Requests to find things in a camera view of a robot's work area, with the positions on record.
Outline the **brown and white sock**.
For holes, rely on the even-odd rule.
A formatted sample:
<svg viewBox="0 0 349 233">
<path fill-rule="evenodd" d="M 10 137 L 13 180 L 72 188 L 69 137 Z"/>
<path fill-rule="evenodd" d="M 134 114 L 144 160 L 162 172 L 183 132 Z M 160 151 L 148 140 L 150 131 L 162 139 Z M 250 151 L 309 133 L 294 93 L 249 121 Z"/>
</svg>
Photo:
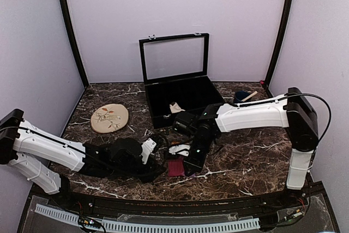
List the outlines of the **brown and white sock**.
<svg viewBox="0 0 349 233">
<path fill-rule="evenodd" d="M 179 113 L 179 112 L 185 111 L 176 102 L 172 102 L 169 105 L 169 108 L 170 108 L 171 113 Z"/>
</svg>

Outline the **maroon purple orange sock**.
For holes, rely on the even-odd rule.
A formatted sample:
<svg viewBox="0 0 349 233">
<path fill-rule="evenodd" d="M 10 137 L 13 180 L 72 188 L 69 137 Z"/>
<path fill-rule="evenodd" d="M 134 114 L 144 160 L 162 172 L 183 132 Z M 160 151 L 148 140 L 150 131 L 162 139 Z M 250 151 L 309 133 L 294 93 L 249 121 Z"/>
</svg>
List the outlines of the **maroon purple orange sock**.
<svg viewBox="0 0 349 233">
<path fill-rule="evenodd" d="M 196 173 L 191 176 L 186 176 L 184 174 L 184 167 L 183 167 L 183 159 L 184 157 L 181 156 L 177 159 L 170 159 L 168 163 L 168 177 L 195 177 Z"/>
</svg>

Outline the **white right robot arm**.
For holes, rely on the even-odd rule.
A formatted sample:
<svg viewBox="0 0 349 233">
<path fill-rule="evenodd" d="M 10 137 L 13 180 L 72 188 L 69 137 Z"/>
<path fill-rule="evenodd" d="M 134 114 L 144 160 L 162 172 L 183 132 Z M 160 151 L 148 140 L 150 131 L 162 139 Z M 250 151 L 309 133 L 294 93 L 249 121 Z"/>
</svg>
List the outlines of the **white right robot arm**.
<svg viewBox="0 0 349 233">
<path fill-rule="evenodd" d="M 203 113 L 179 112 L 173 129 L 193 136 L 188 155 L 183 159 L 184 174 L 201 172 L 211 144 L 222 134 L 240 129 L 285 128 L 292 144 L 286 190 L 279 194 L 278 203 L 291 207 L 299 199 L 310 169 L 312 155 L 319 143 L 317 113 L 298 88 L 288 89 L 270 99 L 246 103 L 208 105 Z"/>
</svg>

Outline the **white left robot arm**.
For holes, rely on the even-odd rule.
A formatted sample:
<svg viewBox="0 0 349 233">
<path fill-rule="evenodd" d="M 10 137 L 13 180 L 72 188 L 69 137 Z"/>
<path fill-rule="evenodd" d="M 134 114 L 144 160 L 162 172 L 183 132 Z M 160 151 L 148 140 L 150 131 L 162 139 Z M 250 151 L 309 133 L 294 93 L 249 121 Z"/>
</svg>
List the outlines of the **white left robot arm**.
<svg viewBox="0 0 349 233">
<path fill-rule="evenodd" d="M 85 176 L 134 177 L 143 183 L 154 181 L 165 171 L 164 164 L 151 157 L 165 138 L 149 137 L 143 143 L 119 138 L 102 146 L 83 144 L 39 129 L 24 120 L 23 114 L 22 110 L 14 109 L 1 119 L 1 164 L 16 169 L 46 194 L 55 194 L 56 201 L 65 209 L 77 204 L 69 180 L 47 168 L 39 158 Z"/>
</svg>

